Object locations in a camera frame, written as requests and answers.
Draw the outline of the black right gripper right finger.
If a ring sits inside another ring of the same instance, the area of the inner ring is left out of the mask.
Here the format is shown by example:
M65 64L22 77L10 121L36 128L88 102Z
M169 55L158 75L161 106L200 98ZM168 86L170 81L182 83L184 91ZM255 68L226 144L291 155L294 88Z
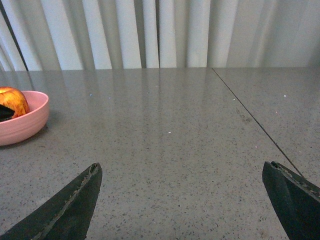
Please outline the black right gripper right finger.
M320 188L282 164L265 162L262 181L290 240L320 238Z

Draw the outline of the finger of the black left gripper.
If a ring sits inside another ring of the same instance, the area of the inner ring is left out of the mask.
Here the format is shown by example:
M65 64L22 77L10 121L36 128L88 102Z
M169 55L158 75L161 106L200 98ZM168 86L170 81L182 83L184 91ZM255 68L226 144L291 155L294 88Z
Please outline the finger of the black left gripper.
M4 122L4 121L12 119L14 114L15 114L14 110L12 110L9 107L6 107L2 104L0 105L0 122Z

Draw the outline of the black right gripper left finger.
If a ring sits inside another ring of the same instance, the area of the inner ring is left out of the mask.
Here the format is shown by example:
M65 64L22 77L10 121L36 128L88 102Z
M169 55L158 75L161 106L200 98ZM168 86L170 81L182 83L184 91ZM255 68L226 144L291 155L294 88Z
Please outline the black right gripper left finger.
M58 193L0 236L2 240L84 240L102 183L99 163L90 165Z

